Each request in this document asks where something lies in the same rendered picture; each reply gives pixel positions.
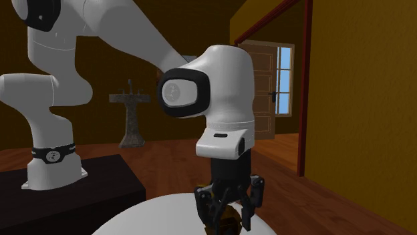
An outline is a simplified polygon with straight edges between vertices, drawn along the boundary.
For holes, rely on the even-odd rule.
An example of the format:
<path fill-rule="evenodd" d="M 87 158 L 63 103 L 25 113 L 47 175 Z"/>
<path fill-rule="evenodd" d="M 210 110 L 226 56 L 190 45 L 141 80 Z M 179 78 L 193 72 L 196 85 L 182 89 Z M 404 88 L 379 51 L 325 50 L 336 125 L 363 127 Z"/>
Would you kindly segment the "brown golden round object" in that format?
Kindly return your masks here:
<path fill-rule="evenodd" d="M 204 228 L 206 235 L 240 235 L 241 229 L 241 217 L 230 205 L 225 207 L 225 211 L 221 216 L 218 234 L 216 234 L 214 228 L 209 228 L 208 226 Z"/>

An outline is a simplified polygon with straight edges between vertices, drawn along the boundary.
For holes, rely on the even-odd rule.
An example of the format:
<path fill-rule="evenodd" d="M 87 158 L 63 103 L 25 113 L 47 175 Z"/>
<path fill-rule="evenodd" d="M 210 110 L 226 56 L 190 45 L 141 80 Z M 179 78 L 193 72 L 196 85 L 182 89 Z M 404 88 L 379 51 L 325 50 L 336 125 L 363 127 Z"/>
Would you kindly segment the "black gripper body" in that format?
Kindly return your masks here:
<path fill-rule="evenodd" d="M 211 183 L 213 193 L 223 193 L 228 187 L 236 191 L 242 186 L 246 191 L 251 183 L 251 149 L 237 160 L 211 159 Z"/>

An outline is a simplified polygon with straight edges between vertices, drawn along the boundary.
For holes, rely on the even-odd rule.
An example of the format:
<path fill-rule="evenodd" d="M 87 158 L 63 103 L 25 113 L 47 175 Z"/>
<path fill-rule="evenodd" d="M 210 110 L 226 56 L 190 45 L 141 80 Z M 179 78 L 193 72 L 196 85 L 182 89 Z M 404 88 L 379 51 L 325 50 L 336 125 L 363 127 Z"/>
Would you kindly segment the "grey stone pedestal sink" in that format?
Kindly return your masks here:
<path fill-rule="evenodd" d="M 126 125 L 125 134 L 119 144 L 119 148 L 139 148 L 145 144 L 144 138 L 140 135 L 138 129 L 138 118 L 136 107 L 139 103 L 150 103 L 148 94 L 141 94 L 141 89 L 137 93 L 133 93 L 132 80 L 128 80 L 129 93 L 110 94 L 110 103 L 123 103 L 126 108 Z"/>

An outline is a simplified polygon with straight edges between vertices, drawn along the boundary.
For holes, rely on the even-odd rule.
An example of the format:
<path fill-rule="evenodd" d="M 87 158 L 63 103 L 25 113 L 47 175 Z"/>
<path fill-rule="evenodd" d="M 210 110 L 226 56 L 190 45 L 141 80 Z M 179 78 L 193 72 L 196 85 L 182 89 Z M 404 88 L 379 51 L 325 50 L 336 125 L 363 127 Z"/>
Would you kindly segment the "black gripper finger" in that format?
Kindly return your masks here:
<path fill-rule="evenodd" d="M 255 208 L 260 208 L 263 204 L 263 194 L 265 188 L 264 178 L 258 175 L 252 175 L 250 176 L 250 178 L 251 191 L 249 196 L 247 195 L 247 190 L 244 186 L 237 186 L 242 205 L 241 224 L 246 231 L 251 230 L 251 218 L 255 214 Z"/>
<path fill-rule="evenodd" d="M 225 207 L 227 204 L 227 197 L 230 194 L 230 188 L 226 188 L 221 199 L 215 198 L 214 194 L 203 190 L 203 187 L 199 186 L 194 189 L 194 196 L 196 200 L 196 208 L 198 216 L 202 223 L 209 228 L 214 228 L 216 232 L 219 232 L 219 222 Z"/>

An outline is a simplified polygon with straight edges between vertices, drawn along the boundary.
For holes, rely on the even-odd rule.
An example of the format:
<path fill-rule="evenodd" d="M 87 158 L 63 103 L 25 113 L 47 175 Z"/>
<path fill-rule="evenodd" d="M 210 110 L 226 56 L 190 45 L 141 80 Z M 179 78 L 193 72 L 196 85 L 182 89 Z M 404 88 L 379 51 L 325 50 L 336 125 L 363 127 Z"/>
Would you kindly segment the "brown panelled door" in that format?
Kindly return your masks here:
<path fill-rule="evenodd" d="M 240 44 L 239 47 L 249 53 L 253 62 L 255 139 L 273 139 L 275 137 L 277 48 L 250 44 Z"/>

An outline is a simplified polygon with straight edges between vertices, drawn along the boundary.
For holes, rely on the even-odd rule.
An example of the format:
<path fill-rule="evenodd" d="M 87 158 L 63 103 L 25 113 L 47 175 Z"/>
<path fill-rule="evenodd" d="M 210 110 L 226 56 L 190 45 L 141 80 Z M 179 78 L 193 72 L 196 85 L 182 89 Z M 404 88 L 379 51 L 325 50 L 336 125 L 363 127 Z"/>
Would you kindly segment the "dark robot stand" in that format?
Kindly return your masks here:
<path fill-rule="evenodd" d="M 92 235 L 146 199 L 120 155 L 82 160 L 88 176 L 62 188 L 23 190 L 25 169 L 0 172 L 0 235 Z"/>

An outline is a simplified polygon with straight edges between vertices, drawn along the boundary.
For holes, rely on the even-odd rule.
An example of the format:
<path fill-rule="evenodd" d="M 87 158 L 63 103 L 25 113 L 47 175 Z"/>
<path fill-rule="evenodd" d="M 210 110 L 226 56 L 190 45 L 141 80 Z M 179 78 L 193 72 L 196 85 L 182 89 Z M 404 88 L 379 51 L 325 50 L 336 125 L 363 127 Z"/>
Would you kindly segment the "window with pale frame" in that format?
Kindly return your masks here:
<path fill-rule="evenodd" d="M 277 48 L 276 116 L 289 117 L 292 113 L 293 45 Z"/>

